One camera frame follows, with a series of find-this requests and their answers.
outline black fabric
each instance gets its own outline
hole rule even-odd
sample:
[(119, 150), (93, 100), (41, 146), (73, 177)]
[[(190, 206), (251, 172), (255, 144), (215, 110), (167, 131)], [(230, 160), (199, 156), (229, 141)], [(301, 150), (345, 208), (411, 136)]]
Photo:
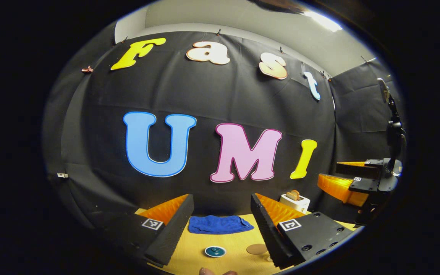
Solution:
[[(109, 24), (68, 61), (49, 93), (42, 122), (42, 154), (47, 174), (53, 177), (56, 177), (57, 173), (67, 172), (61, 155), (61, 138), (68, 106), (81, 80), (85, 77), (81, 73), (81, 68), (87, 68), (90, 65), (94, 66), (94, 63), (113, 46), (115, 26), (116, 21)], [(92, 228), (93, 225), (90, 223), (90, 220), (80, 209), (83, 207), (82, 199), (84, 197), (73, 193), (72, 188), (70, 188), (71, 185), (73, 183), (70, 179), (66, 179), (62, 184), (56, 186), (59, 197), (66, 208), (81, 224)]]
[[(140, 40), (166, 38), (129, 67), (111, 71)], [(185, 56), (194, 42), (210, 40), (227, 46), (230, 63), (215, 65), (190, 61)], [(277, 80), (262, 74), (260, 55), (270, 52), (288, 64), (288, 78)], [(322, 99), (315, 101), (302, 72), (312, 73)], [(249, 197), (259, 192), (279, 199), (297, 189), (314, 199), (322, 193), (316, 186), (319, 173), (328, 172), (334, 137), (334, 109), (328, 82), (321, 73), (279, 50), (239, 37), (204, 32), (168, 32), (126, 40), (103, 58), (86, 85), (82, 123), (87, 159), (93, 172), (126, 201), (149, 208), (184, 193), (195, 198), (197, 215), (249, 214)], [(136, 171), (126, 155), (126, 125), (122, 118), (132, 111), (153, 113), (157, 122), (150, 128), (149, 153), (158, 162), (169, 158), (171, 129), (167, 115), (183, 113), (197, 119), (190, 130), (188, 161), (176, 176), (157, 178)], [(220, 136), (215, 127), (224, 122), (241, 124), (250, 146), (265, 129), (283, 133), (274, 161), (274, 178), (253, 181), (236, 178), (213, 183)], [(302, 148), (301, 141), (314, 139), (318, 146), (303, 179), (290, 179)]]
[[(333, 77), (330, 89), (335, 102), (335, 151), (330, 174), (337, 162), (361, 162), (390, 157), (386, 140), (386, 126), (391, 111), (384, 102), (377, 83), (382, 78), (395, 100), (402, 127), (407, 127), (406, 106), (392, 81), (391, 73), (377, 59), (363, 63)], [(340, 200), (323, 194), (316, 208), (332, 219), (353, 223), (359, 208), (344, 205)]]
[[(166, 38), (166, 43), (155, 45), (143, 58), (136, 57), (133, 66), (110, 70), (130, 44), (161, 37)], [(47, 159), (58, 158), (61, 162), (51, 160), (49, 172), (69, 173), (66, 184), (75, 201), (73, 211), (79, 207), (94, 226), (103, 226), (115, 214), (135, 211), (138, 207), (148, 209), (184, 193), (195, 196), (196, 215), (249, 214), (251, 193), (262, 191), (278, 200), (282, 193), (292, 189), (311, 199), (309, 211), (317, 210), (332, 219), (353, 222), (357, 208), (325, 194), (318, 188), (317, 178), (320, 173), (334, 174), (335, 162), (388, 157), (386, 122), (391, 114), (383, 103), (377, 77), (386, 80), (402, 114), (402, 124), (406, 125), (403, 102), (387, 76), (390, 73), (375, 60), (328, 82), (314, 68), (278, 49), (229, 35), (168, 32), (126, 40), (115, 46), (109, 42), (108, 48), (103, 42), (108, 40), (107, 36), (99, 39), (101, 55), (95, 53), (94, 60), (86, 61), (93, 65), (93, 73), (81, 73), (80, 68), (86, 66), (77, 66), (74, 57), (71, 63), (78, 69), (71, 70), (68, 65), (65, 72), (68, 78), (60, 76), (54, 86), (53, 97), (61, 101), (51, 97), (49, 106), (65, 108), (66, 119), (54, 118), (47, 120), (47, 124), (61, 123), (63, 127), (44, 129), (46, 147), (53, 147), (47, 150)], [(185, 54), (192, 44), (202, 40), (225, 45), (230, 63), (220, 66), (187, 59)], [(277, 80), (260, 72), (258, 64), (263, 52), (283, 57), (288, 78)], [(316, 79), (320, 101), (313, 99), (308, 81), (302, 75), (304, 71)], [(56, 88), (63, 87), (61, 82), (68, 83), (68, 87)], [(68, 100), (69, 107), (63, 99)], [(158, 162), (166, 161), (170, 154), (171, 129), (165, 124), (165, 117), (183, 113), (197, 119), (197, 125), (190, 130), (188, 161), (179, 174), (167, 178), (146, 176), (130, 165), (122, 118), (132, 111), (149, 112), (157, 117), (150, 128), (149, 155)], [(51, 112), (48, 107), (47, 117)], [(253, 181), (248, 177), (241, 181), (232, 166), (233, 181), (210, 181), (220, 152), (220, 136), (215, 127), (225, 122), (241, 124), (250, 146), (254, 146), (265, 129), (283, 133), (272, 179)], [(59, 134), (61, 140), (54, 137)], [(290, 174), (298, 163), (300, 143), (304, 139), (313, 139), (318, 145), (307, 176), (292, 180)]]

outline blue letter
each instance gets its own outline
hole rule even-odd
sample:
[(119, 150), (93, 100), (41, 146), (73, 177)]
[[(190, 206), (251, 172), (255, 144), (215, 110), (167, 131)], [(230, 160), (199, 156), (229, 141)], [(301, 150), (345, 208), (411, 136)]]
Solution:
[(189, 129), (196, 125), (196, 118), (189, 115), (168, 115), (166, 124), (171, 127), (171, 155), (166, 162), (155, 162), (149, 157), (149, 129), (155, 123), (155, 115), (130, 112), (123, 117), (127, 125), (127, 157), (130, 164), (148, 176), (174, 176), (183, 170), (188, 155)]
[(310, 86), (310, 90), (311, 90), (311, 92), (312, 92), (312, 95), (313, 95), (313, 97), (316, 99), (316, 100), (320, 100), (320, 94), (317, 92), (317, 89), (316, 89), (316, 85), (317, 85), (317, 82), (316, 82), (316, 80), (313, 78), (313, 75), (311, 75), (311, 73), (309, 73), (309, 72), (304, 72), (303, 73), (303, 75), (308, 79), (308, 81), (309, 81), (309, 86)]

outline white wall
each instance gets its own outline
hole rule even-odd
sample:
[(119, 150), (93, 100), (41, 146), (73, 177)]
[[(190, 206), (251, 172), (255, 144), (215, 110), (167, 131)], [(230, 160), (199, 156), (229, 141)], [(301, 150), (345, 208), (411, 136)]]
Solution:
[(272, 12), (247, 0), (160, 0), (121, 19), (115, 40), (168, 31), (208, 31), (255, 40), (335, 76), (375, 57), (347, 31), (307, 16)]

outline pink letter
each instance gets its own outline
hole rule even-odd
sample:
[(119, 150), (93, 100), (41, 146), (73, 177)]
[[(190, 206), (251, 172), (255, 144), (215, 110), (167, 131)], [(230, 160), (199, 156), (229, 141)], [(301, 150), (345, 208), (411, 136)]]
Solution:
[(218, 159), (217, 172), (210, 176), (215, 183), (227, 183), (235, 176), (230, 172), (234, 160), (239, 178), (244, 180), (258, 162), (251, 179), (264, 181), (274, 176), (274, 156), (278, 141), (283, 136), (280, 131), (267, 129), (262, 132), (253, 149), (250, 149), (246, 131), (239, 124), (222, 123), (217, 125), (215, 131), (222, 137), (220, 158)]

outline blue towel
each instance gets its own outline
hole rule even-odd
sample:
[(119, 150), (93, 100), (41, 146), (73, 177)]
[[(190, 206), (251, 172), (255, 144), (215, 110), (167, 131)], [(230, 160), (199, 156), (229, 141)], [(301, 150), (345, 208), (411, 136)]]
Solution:
[(239, 216), (229, 217), (191, 217), (188, 230), (197, 234), (230, 234), (254, 229), (246, 220)]

